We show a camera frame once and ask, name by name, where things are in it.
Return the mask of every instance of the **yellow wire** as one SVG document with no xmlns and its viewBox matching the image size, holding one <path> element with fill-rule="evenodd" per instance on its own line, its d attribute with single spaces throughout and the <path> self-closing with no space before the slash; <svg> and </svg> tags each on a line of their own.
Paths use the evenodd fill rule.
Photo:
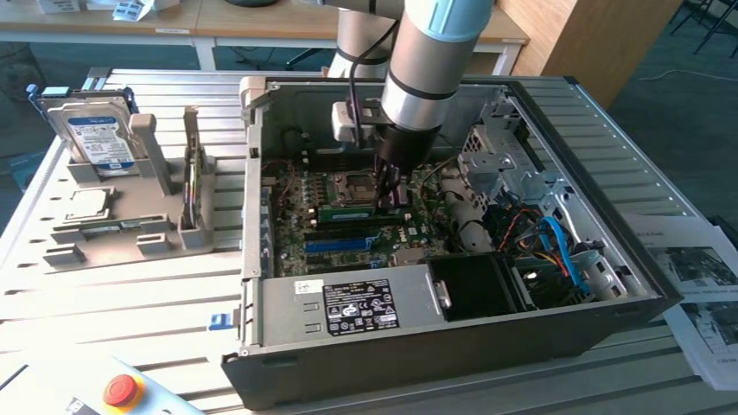
<svg viewBox="0 0 738 415">
<path fill-rule="evenodd" d="M 543 259 L 545 259 L 551 264 L 554 264 L 558 267 L 558 262 L 555 262 L 554 257 L 551 257 L 551 256 L 548 256 L 548 255 L 545 255 L 544 253 L 540 253 L 540 252 L 533 252 L 532 256 L 533 257 L 543 257 Z"/>
</svg>

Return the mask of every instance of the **white sticker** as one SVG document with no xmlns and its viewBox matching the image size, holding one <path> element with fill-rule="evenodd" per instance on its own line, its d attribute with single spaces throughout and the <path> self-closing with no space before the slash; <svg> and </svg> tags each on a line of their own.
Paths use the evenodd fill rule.
<svg viewBox="0 0 738 415">
<path fill-rule="evenodd" d="M 114 117 L 80 117 L 66 120 L 88 160 L 105 170 L 132 167 L 133 156 L 125 140 L 117 137 Z"/>
<path fill-rule="evenodd" d="M 396 315 L 389 314 L 387 316 L 376 316 L 373 318 L 376 319 L 377 322 L 392 322 L 393 320 L 396 320 Z"/>
<path fill-rule="evenodd" d="M 157 33 L 173 33 L 177 35 L 188 35 L 189 30 L 188 29 L 154 29 Z"/>
<path fill-rule="evenodd" d="M 323 291 L 323 280 L 308 279 L 307 281 L 295 281 L 295 294 L 315 294 Z"/>
</svg>

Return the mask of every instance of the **table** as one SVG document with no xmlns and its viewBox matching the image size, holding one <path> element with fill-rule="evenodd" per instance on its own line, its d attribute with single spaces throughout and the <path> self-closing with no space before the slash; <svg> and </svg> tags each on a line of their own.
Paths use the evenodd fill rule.
<svg viewBox="0 0 738 415">
<path fill-rule="evenodd" d="M 56 139 L 0 239 L 0 378 L 24 360 L 17 351 L 62 353 L 64 345 L 76 343 L 90 353 L 116 355 L 205 413 L 251 413 L 219 366 L 208 363 L 211 355 L 228 350 L 223 342 L 233 347 L 236 334 L 204 331 L 208 316 L 240 301 L 247 145 L 237 91 L 249 74 L 264 73 L 125 69 L 98 83 L 85 82 L 134 89 L 141 112 L 157 116 L 165 156 L 182 152 L 182 106 L 199 106 L 200 138 L 216 157 L 216 252 L 121 265 L 114 272 L 104 268 L 48 276 L 33 273 L 32 266 L 17 268 L 34 227 L 48 223 L 38 218 L 54 214 L 52 198 L 64 188 L 58 180 L 68 177 Z M 517 80 L 620 212 L 699 214 L 579 86 L 559 77 Z M 712 414 L 735 407 L 738 393 L 715 392 L 700 382 L 658 318 L 611 335 L 576 358 L 263 413 Z"/>
<path fill-rule="evenodd" d="M 199 67 L 215 71 L 216 46 L 335 48 L 337 10 L 283 0 L 243 8 L 224 0 L 182 0 L 140 22 L 116 22 L 109 11 L 44 15 L 36 2 L 0 2 L 0 41 L 192 46 Z M 475 51 L 497 54 L 492 74 L 509 74 L 528 36 L 495 10 Z"/>
</svg>

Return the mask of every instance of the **paper document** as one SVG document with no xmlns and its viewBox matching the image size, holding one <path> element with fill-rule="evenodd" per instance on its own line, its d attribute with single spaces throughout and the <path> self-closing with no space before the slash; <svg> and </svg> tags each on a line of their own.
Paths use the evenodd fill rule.
<svg viewBox="0 0 738 415">
<path fill-rule="evenodd" d="M 683 295 L 664 319 L 694 372 L 738 390 L 738 252 L 702 218 L 623 217 Z"/>
<path fill-rule="evenodd" d="M 137 22 L 150 11 L 153 0 L 120 2 L 114 6 L 113 20 Z"/>
</svg>

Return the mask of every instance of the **slotted aluminum table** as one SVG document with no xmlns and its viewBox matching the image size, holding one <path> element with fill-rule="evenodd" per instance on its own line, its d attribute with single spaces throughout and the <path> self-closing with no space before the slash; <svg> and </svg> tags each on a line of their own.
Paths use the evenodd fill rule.
<svg viewBox="0 0 738 415">
<path fill-rule="evenodd" d="M 29 354 L 62 354 L 65 345 L 80 344 L 117 356 L 205 413 L 249 413 L 220 367 L 207 360 L 235 333 L 205 332 L 209 315 L 231 310 L 240 299 L 247 146 L 237 90 L 248 74 L 264 73 L 114 70 L 88 79 L 88 86 L 132 87 L 140 111 L 157 117 L 165 156 L 182 153 L 182 106 L 199 106 L 201 141 L 217 158 L 216 251 L 56 275 L 33 272 L 24 253 L 36 249 L 29 241 L 53 223 L 41 219 L 53 218 L 54 198 L 70 185 L 56 139 L 0 239 L 0 378 Z M 519 80 L 620 211 L 698 215 L 579 86 L 563 78 Z M 715 392 L 700 382 L 656 319 L 572 359 L 264 413 L 328 409 L 365 414 L 711 414 L 738 412 L 738 393 Z"/>
</svg>

